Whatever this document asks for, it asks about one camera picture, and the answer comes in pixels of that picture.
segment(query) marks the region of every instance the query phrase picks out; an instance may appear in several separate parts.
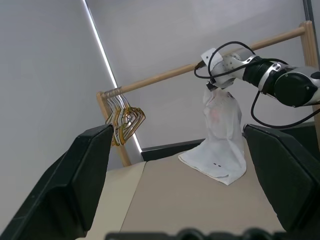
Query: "black cable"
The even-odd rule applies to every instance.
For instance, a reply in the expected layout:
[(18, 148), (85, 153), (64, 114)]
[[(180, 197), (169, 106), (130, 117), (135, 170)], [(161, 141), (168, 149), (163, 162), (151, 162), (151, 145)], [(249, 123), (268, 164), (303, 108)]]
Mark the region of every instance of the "black cable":
[(255, 109), (255, 106), (256, 106), (256, 103), (257, 103), (257, 100), (259, 98), (259, 95), (260, 95), (260, 91), (257, 92), (256, 96), (255, 96), (255, 99), (252, 103), (252, 106), (251, 106), (251, 116), (252, 118), (258, 122), (259, 124), (265, 126), (265, 127), (268, 127), (268, 128), (273, 128), (273, 129), (287, 129), (287, 128), (292, 128), (294, 126), (297, 126), (299, 124), (302, 124), (303, 122), (307, 121), (308, 119), (312, 118), (314, 115), (317, 115), (318, 113), (320, 113), (320, 109), (314, 111), (313, 113), (311, 113), (310, 115), (306, 116), (305, 118), (299, 120), (299, 121), (296, 121), (294, 123), (291, 123), (291, 124), (288, 124), (288, 125), (282, 125), (282, 126), (275, 126), (275, 125), (270, 125), (270, 124), (267, 124), (267, 123), (264, 123), (263, 121), (260, 121), (254, 114), (254, 109)]
[[(220, 47), (218, 47), (211, 55), (210, 59), (209, 59), (209, 62), (208, 62), (208, 73), (209, 73), (209, 76), (200, 76), (197, 74), (197, 69), (199, 68), (202, 68), (204, 67), (204, 62), (200, 62), (195, 68), (194, 68), (194, 75), (197, 77), (197, 78), (200, 78), (200, 79), (210, 79), (210, 81), (212, 83), (215, 83), (215, 78), (218, 78), (218, 77), (222, 77), (222, 76), (225, 76), (225, 75), (228, 75), (228, 74), (231, 74), (233, 72), (236, 72), (240, 69), (243, 69), (243, 68), (246, 68), (246, 67), (250, 67), (250, 66), (254, 66), (254, 65), (258, 65), (258, 64), (262, 64), (264, 62), (279, 62), (279, 63), (282, 63), (282, 64), (285, 64), (285, 65), (288, 65), (285, 61), (282, 61), (280, 59), (277, 59), (277, 58), (263, 58), (262, 60), (258, 60), (258, 61), (254, 61), (254, 62), (249, 62), (247, 64), (244, 64), (242, 66), (239, 66), (235, 69), (232, 69), (230, 71), (227, 71), (227, 72), (224, 72), (224, 73), (220, 73), (220, 74), (217, 74), (217, 75), (212, 75), (211, 71), (210, 71), (210, 65), (211, 65), (211, 62), (212, 62), (212, 59), (214, 58), (215, 54), (222, 48), (224, 48), (225, 46), (228, 46), (228, 45), (231, 45), (231, 44), (238, 44), (238, 45), (241, 45), (243, 47), (245, 47), (246, 49), (250, 50), (252, 52), (252, 54), (255, 55), (255, 52), (250, 48), (248, 47), (246, 44), (240, 42), (240, 41), (230, 41), (230, 42), (227, 42), (223, 45), (221, 45)], [(252, 106), (251, 106), (251, 116), (252, 118), (259, 124), (265, 126), (265, 127), (268, 127), (268, 128), (273, 128), (273, 129), (286, 129), (286, 128), (292, 128), (294, 126), (297, 126), (299, 124), (302, 124), (303, 122), (305, 122), (306, 120), (312, 118), (313, 116), (317, 115), (318, 113), (320, 113), (320, 109), (314, 111), (313, 113), (311, 113), (310, 115), (306, 116), (305, 118), (299, 120), (299, 121), (296, 121), (294, 123), (291, 123), (291, 124), (288, 124), (288, 125), (282, 125), (282, 126), (275, 126), (275, 125), (271, 125), (271, 124), (267, 124), (267, 123), (264, 123), (262, 121), (260, 121), (256, 116), (255, 116), (255, 113), (254, 113), (254, 110), (255, 110), (255, 106), (256, 106), (256, 103), (257, 103), (257, 100), (259, 98), (259, 95), (260, 95), (260, 91), (257, 92), (256, 96), (255, 96), (255, 99), (252, 103)]]

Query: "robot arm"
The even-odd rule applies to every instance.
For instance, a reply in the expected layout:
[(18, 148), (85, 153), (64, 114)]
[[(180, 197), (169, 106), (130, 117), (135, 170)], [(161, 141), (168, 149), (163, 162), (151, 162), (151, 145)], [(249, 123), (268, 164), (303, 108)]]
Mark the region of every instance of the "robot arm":
[[(207, 66), (214, 51), (213, 48), (202, 55)], [(227, 88), (238, 78), (290, 107), (314, 105), (320, 101), (320, 71), (314, 67), (294, 67), (281, 60), (264, 61), (244, 47), (223, 57), (216, 53), (210, 65), (210, 83), (218, 88)]]

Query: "wooden clothes rack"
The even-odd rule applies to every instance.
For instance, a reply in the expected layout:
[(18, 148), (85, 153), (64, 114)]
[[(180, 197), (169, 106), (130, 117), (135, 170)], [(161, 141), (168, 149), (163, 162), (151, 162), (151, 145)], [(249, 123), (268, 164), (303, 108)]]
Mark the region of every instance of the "wooden clothes rack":
[[(315, 40), (315, 35), (314, 35), (314, 29), (313, 29), (313, 24), (311, 21), (304, 21), (300, 24), (300, 26), (294, 30), (264, 39), (262, 41), (256, 42), (252, 44), (250, 47), (252, 50), (258, 50), (262, 49), (277, 43), (281, 43), (296, 37), (301, 37), (301, 44), (302, 44), (302, 49), (303, 49), (303, 55), (304, 55), (304, 62), (306, 66), (312, 66), (314, 68), (319, 68), (318, 64), (318, 57), (317, 57), (317, 48), (316, 48), (316, 40)], [(227, 55), (231, 53), (232, 51), (224, 53), (224, 55)], [(141, 81), (134, 82), (129, 85), (121, 86), (118, 87), (118, 94), (111, 95), (112, 97), (120, 94), (124, 94), (127, 92), (131, 92), (136, 89), (143, 88), (145, 86), (155, 84), (157, 82), (170, 79), (176, 76), (179, 76), (181, 74), (185, 74), (188, 72), (191, 72), (194, 70), (195, 66), (198, 64), (193, 63), (193, 64), (188, 64), (185, 66), (181, 66), (179, 68), (175, 68), (173, 70), (146, 78)], [(96, 94), (97, 101), (99, 103), (99, 106), (101, 108), (102, 114), (104, 118), (107, 120), (109, 115), (111, 114), (110, 107), (106, 101), (106, 93), (107, 92), (98, 92)], [(312, 106), (313, 111), (319, 109), (320, 106), (314, 105)], [(318, 140), (318, 146), (320, 149), (320, 116), (319, 114), (314, 116), (314, 124), (315, 124), (315, 129), (316, 129), (316, 136)], [(128, 156), (128, 153), (123, 145), (121, 146), (116, 146), (117, 152), (121, 157), (122, 165), (124, 167), (130, 166), (131, 162)]]

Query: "white cloth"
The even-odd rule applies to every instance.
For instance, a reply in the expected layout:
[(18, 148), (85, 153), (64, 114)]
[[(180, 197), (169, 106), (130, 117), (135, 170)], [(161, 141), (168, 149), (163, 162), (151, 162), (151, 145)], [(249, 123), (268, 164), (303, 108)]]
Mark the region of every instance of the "white cloth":
[(179, 155), (190, 167), (226, 185), (247, 169), (241, 131), (242, 113), (237, 100), (220, 88), (203, 96), (208, 137), (197, 147)]

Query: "light strip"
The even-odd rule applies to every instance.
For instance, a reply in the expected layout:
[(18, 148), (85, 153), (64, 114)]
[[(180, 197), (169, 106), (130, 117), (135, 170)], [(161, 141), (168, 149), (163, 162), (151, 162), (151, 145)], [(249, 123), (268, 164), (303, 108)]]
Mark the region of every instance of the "light strip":
[[(108, 62), (108, 59), (107, 59), (107, 56), (106, 56), (104, 47), (102, 46), (100, 37), (99, 37), (99, 35), (98, 35), (97, 28), (96, 28), (95, 23), (94, 23), (94, 20), (93, 20), (93, 18), (92, 18), (91, 11), (90, 11), (90, 9), (89, 9), (89, 7), (88, 7), (88, 5), (87, 5), (86, 0), (82, 0), (82, 2), (83, 2), (83, 5), (84, 5), (84, 9), (85, 9), (85, 11), (86, 11), (86, 14), (87, 14), (87, 16), (88, 16), (88, 18), (89, 18), (89, 21), (90, 21), (90, 23), (91, 23), (91, 27), (92, 27), (92, 30), (93, 30), (93, 32), (94, 32), (95, 39), (96, 39), (96, 41), (97, 41), (97, 43), (98, 43), (98, 45), (99, 45), (99, 48), (100, 48), (100, 51), (101, 51), (101, 54), (102, 54), (104, 63), (105, 63), (105, 65), (106, 65), (106, 68), (108, 69), (108, 73), (109, 73), (109, 75), (110, 75), (110, 78), (111, 78), (111, 81), (112, 81), (112, 83), (113, 83), (113, 86), (114, 86), (114, 88), (117, 88), (118, 85), (117, 85), (115, 76), (114, 76), (114, 74), (113, 74), (112, 71), (111, 71), (111, 67), (110, 67), (110, 64), (109, 64), (109, 62)], [(134, 142), (135, 142), (135, 144), (136, 144), (136, 147), (138, 148), (139, 153), (141, 153), (141, 152), (142, 152), (142, 149), (141, 149), (141, 147), (140, 147), (140, 144), (139, 144), (139, 142), (138, 142), (138, 139), (137, 139), (137, 136), (136, 136), (135, 133), (133, 134), (133, 139), (134, 139)]]

